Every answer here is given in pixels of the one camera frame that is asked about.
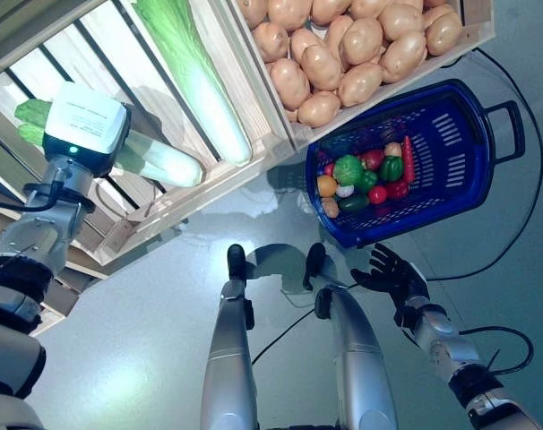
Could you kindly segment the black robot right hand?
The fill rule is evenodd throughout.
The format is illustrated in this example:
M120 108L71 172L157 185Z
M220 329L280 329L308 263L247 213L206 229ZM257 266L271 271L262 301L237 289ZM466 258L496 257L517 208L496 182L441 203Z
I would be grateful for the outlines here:
M388 294L397 308L413 297L430 299L427 281L418 269L385 245L376 243L368 262L370 272L350 271L353 280L361 287Z

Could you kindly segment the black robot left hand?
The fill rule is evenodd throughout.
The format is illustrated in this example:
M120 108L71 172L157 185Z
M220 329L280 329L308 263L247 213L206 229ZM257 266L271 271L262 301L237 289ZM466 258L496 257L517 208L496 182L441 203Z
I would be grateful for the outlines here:
M130 123L130 109L123 104L109 116L76 105L69 112L52 107L42 138L45 159L70 159L104 177L125 144Z

